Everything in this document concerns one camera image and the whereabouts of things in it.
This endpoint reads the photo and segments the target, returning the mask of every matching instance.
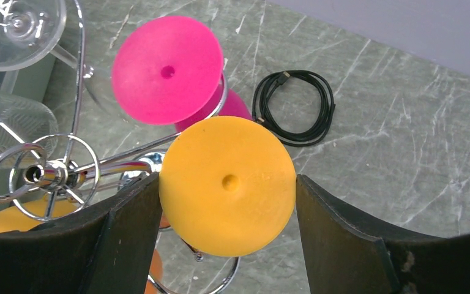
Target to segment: clear glass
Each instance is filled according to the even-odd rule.
[[[65,27],[64,0],[0,0],[0,72],[44,58]]]
[[[58,132],[57,120],[44,104],[2,91],[0,91],[0,119],[26,142]],[[16,139],[0,126],[0,153],[17,144]],[[48,154],[51,154],[56,147],[56,140],[45,140],[41,145]],[[29,157],[20,167],[33,164],[33,160],[32,156]],[[14,164],[14,160],[9,160],[0,168],[12,168]]]

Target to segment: light purple surface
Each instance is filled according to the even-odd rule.
[[[470,0],[271,0],[470,75]]]

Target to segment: pink disc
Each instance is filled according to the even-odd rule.
[[[202,121],[206,117],[208,117],[216,108],[217,104],[219,103],[221,96],[222,96],[222,89],[223,86],[219,85],[217,90],[215,90],[212,99],[206,103],[206,105],[201,108],[198,112],[196,112],[191,117],[177,122],[174,126],[176,127],[176,131],[182,132],[190,127],[192,124],[197,123],[198,121]],[[252,120],[252,116],[244,104],[244,101],[241,97],[233,90],[228,90],[228,97],[226,97],[226,102],[224,103],[223,107],[221,108],[220,112],[218,113],[220,116],[238,116],[240,118],[245,118]]]
[[[174,124],[215,92],[223,55],[213,32],[189,17],[161,17],[140,26],[122,44],[111,79],[118,104],[146,124]]]

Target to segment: marble tabletop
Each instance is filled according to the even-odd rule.
[[[68,5],[61,44],[76,52]],[[444,237],[470,232],[470,77],[263,0],[84,0],[83,7],[88,63],[95,66],[109,68],[139,25],[187,15],[214,31],[229,85],[248,106],[256,84],[272,72],[319,73],[337,107],[322,143],[288,148],[297,173],[393,224]],[[74,71],[58,62],[45,103],[62,131],[70,129],[73,92]],[[304,130],[316,118],[316,95],[310,85],[288,82],[271,107],[285,129]],[[86,96],[78,135],[105,157],[173,130],[104,115]],[[84,151],[73,158],[89,162]],[[157,249],[164,283],[181,293],[203,293],[229,268],[224,258],[196,263],[172,232],[162,234]],[[296,215],[275,241],[242,259],[225,293],[309,293]]]

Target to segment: chrome cup stand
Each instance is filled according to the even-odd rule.
[[[91,200],[96,192],[107,189],[122,189],[129,183],[132,178],[139,176],[148,176],[152,172],[159,172],[162,164],[162,159],[165,155],[165,150],[154,149],[165,143],[169,143],[176,139],[181,133],[175,133],[167,137],[159,138],[155,141],[138,146],[123,153],[115,154],[110,157],[99,159],[96,152],[87,144],[82,138],[78,137],[78,123],[80,117],[80,108],[84,90],[84,78],[92,76],[92,66],[85,65],[85,51],[86,51],[86,32],[85,22],[81,4],[79,0],[73,0],[76,5],[76,11],[79,21],[79,41],[78,41],[78,57],[75,58],[59,47],[58,54],[55,54],[59,59],[67,64],[74,63],[76,60],[76,93],[75,93],[75,109],[73,113],[73,122],[71,132],[69,134],[50,134],[42,138],[38,138],[33,142],[24,141],[20,134],[15,132],[3,120],[0,119],[0,127],[2,127],[8,134],[10,134],[16,141],[17,145],[9,148],[0,154],[0,165],[10,158],[17,158],[15,165],[10,170],[8,193],[0,195],[0,203],[13,203],[22,213],[26,216],[41,222],[48,222],[59,217],[53,216],[56,200],[68,199],[76,203],[74,212],[85,209],[91,204]],[[225,74],[221,77],[223,84],[222,98],[214,109],[214,111],[207,117],[210,118],[219,113],[224,106],[228,96],[228,85]],[[99,97],[93,97],[99,103]],[[68,141],[65,147],[65,153],[61,159],[50,159],[46,150],[40,145],[41,142],[52,138],[66,138]],[[81,144],[89,153],[92,162],[79,166],[76,162],[71,160],[73,151],[73,144],[77,142]],[[21,161],[25,156],[33,155],[35,157],[35,164],[30,165],[26,169],[20,169]],[[102,177],[121,174],[119,182],[112,184],[100,185]],[[17,179],[22,176],[25,184],[17,187]],[[92,183],[90,189],[81,189],[83,184]],[[27,210],[21,198],[33,192],[42,191],[47,195],[48,205],[44,215],[37,215]],[[166,230],[171,230],[171,227],[161,228],[160,233]],[[204,254],[187,244],[187,247],[193,252],[197,262],[203,261]],[[240,257],[233,257],[233,265],[228,275],[222,282],[215,288],[209,290],[208,294],[220,293],[233,280],[239,263]],[[160,281],[152,277],[150,274],[147,280],[160,292],[166,294],[177,294],[166,288]]]

